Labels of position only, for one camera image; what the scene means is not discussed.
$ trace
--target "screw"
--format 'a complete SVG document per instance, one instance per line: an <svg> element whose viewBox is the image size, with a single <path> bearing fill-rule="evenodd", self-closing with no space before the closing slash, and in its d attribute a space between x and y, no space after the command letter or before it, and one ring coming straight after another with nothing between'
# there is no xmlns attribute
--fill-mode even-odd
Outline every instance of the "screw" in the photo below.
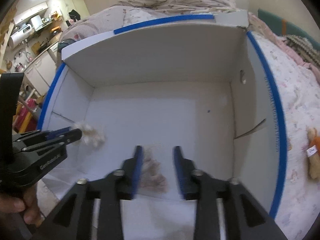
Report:
<svg viewBox="0 0 320 240"><path fill-rule="evenodd" d="M237 178L230 178L229 179L229 182L232 184L232 185L238 185L239 184L239 180Z"/></svg>
<svg viewBox="0 0 320 240"><path fill-rule="evenodd" d="M79 179L79 180L77 181L77 184L84 185L84 184L86 184L87 182L88 182L88 179L82 178L82 179Z"/></svg>
<svg viewBox="0 0 320 240"><path fill-rule="evenodd" d="M124 171L123 170L115 170L113 172L113 175L122 177L124 175Z"/></svg>
<svg viewBox="0 0 320 240"><path fill-rule="evenodd" d="M193 176L202 176L203 175L203 171L201 171L201 170L193 170L192 171L192 175Z"/></svg>

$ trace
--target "tag label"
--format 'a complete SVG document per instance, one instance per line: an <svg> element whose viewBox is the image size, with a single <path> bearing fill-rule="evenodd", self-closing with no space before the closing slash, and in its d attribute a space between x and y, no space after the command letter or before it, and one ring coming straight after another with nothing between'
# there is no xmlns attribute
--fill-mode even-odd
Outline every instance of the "tag label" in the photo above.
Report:
<svg viewBox="0 0 320 240"><path fill-rule="evenodd" d="M307 150L308 157L315 154L317 151L318 151L317 147L315 145L313 145L311 148L309 148Z"/></svg>

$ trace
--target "kitchen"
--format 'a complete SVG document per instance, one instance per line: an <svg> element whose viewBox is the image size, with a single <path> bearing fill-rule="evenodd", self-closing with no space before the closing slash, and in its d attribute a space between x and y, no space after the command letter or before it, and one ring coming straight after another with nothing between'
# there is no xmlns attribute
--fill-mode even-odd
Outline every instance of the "kitchen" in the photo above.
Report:
<svg viewBox="0 0 320 240"><path fill-rule="evenodd" d="M0 41L0 70L24 72L24 86L42 96L59 67L57 50L62 32L90 14L83 0L19 0L16 8Z"/></svg>

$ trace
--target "teal headboard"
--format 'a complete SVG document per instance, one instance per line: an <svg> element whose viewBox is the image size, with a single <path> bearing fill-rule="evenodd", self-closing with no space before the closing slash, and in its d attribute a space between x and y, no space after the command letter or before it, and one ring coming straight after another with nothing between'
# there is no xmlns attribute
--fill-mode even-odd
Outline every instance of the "teal headboard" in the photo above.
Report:
<svg viewBox="0 0 320 240"><path fill-rule="evenodd" d="M287 22L285 19L262 9L258 10L258 17L264 21L276 35L292 34L307 38L314 49L320 50L320 43L315 41L308 33L293 23Z"/></svg>

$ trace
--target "white fluffy material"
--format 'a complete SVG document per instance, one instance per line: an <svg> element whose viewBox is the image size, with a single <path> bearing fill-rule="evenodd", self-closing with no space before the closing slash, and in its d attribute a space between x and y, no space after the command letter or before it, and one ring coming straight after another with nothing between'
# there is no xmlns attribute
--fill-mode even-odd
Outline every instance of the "white fluffy material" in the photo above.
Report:
<svg viewBox="0 0 320 240"><path fill-rule="evenodd" d="M93 145L94 147L98 147L106 140L103 133L99 133L95 128L83 122L74 123L72 129L80 129L82 131L81 140L85 145Z"/></svg>
<svg viewBox="0 0 320 240"><path fill-rule="evenodd" d="M140 188L156 193L166 193L167 180L160 172L160 162L152 158L152 147L144 147L143 155Z"/></svg>

